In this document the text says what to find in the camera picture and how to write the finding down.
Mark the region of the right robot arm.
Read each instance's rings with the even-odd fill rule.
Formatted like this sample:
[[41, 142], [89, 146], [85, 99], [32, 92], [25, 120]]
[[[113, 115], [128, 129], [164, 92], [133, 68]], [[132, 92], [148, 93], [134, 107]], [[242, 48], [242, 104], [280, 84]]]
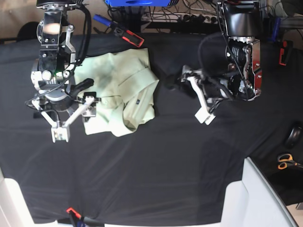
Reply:
[[[37, 94], [25, 104], [57, 128], [62, 124], [59, 113], [68, 111], [78, 94], [94, 84], [93, 79], [85, 79], [77, 85], [71, 82], [75, 69], [82, 65], [88, 53], [91, 14], [81, 0], [39, 0], [36, 6], [44, 10], [44, 18], [36, 30], [39, 57], [31, 72]], [[68, 22], [68, 11], [76, 9], [85, 16], [79, 49], [71, 43], [75, 27]]]

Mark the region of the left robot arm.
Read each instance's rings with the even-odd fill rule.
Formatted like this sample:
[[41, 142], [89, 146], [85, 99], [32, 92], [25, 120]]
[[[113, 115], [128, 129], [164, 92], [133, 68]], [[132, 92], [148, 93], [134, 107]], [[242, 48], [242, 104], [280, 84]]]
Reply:
[[[194, 86], [202, 92], [208, 112], [223, 101], [252, 101], [261, 93], [260, 40], [262, 20], [257, 0], [218, 0], [216, 15], [220, 31], [207, 35], [197, 48], [199, 68], [184, 65], [179, 76], [169, 76], [168, 89], [178, 89], [195, 98]], [[206, 46], [211, 41], [225, 45], [225, 69], [212, 70], [207, 65]]]

